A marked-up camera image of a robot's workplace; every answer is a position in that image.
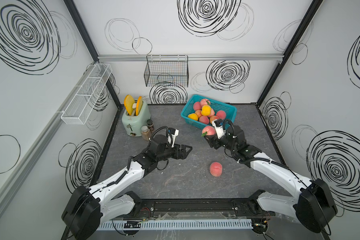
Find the orange peach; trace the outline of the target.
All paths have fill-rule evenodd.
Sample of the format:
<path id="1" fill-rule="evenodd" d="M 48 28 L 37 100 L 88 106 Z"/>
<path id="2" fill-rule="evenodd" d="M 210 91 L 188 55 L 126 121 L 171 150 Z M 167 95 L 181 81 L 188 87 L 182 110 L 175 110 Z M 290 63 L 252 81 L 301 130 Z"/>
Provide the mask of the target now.
<path id="1" fill-rule="evenodd" d="M 218 120 L 218 119 L 219 119 L 218 116 L 211 116 L 210 117 L 210 123 L 212 124 L 213 121 Z"/>
<path id="2" fill-rule="evenodd" d="M 201 110 L 196 110 L 195 114 L 198 116 L 198 118 L 200 118 L 202 116 L 202 111 Z"/>

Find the yellow pepper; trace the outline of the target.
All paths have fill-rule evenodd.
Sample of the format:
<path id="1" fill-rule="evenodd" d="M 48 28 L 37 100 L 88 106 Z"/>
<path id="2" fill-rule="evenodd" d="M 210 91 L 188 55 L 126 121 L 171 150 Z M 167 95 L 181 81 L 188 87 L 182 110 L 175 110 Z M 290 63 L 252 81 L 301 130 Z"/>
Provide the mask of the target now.
<path id="1" fill-rule="evenodd" d="M 195 114 L 195 113 L 189 114 L 189 115 L 188 115 L 188 118 L 191 119 L 191 120 L 194 120 L 194 121 L 198 121 L 198 120 L 199 120 L 198 115 Z"/>
<path id="2" fill-rule="evenodd" d="M 211 112 L 211 106 L 203 106 L 201 111 L 203 116 L 208 116 Z"/>

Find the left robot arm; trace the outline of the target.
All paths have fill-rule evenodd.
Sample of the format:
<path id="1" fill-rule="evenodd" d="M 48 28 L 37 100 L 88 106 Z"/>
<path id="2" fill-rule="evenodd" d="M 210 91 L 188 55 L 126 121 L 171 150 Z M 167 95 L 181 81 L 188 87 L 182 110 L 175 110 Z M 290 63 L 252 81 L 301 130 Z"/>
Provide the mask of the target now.
<path id="1" fill-rule="evenodd" d="M 176 144 L 174 139 L 173 135 L 151 138 L 145 149 L 129 157 L 122 170 L 96 185 L 75 189 L 62 213 L 68 238 L 86 240 L 103 222 L 129 214 L 139 198 L 124 194 L 116 199 L 116 195 L 157 169 L 160 161 L 184 160 L 192 151 L 191 146 Z"/>

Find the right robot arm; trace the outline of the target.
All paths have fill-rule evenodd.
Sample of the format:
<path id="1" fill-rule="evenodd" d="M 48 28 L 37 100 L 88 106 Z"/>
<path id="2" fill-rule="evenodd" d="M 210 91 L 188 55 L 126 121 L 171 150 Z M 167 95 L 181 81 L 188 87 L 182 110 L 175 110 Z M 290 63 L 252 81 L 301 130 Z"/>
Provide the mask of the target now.
<path id="1" fill-rule="evenodd" d="M 202 137 L 211 148 L 229 150 L 229 157 L 258 171 L 286 190 L 290 196 L 280 196 L 260 191 L 255 201 L 264 211 L 280 213 L 298 220 L 313 233 L 329 230 L 329 222 L 338 213 L 327 183 L 311 180 L 274 161 L 259 148 L 247 143 L 239 126 L 207 126 Z"/>

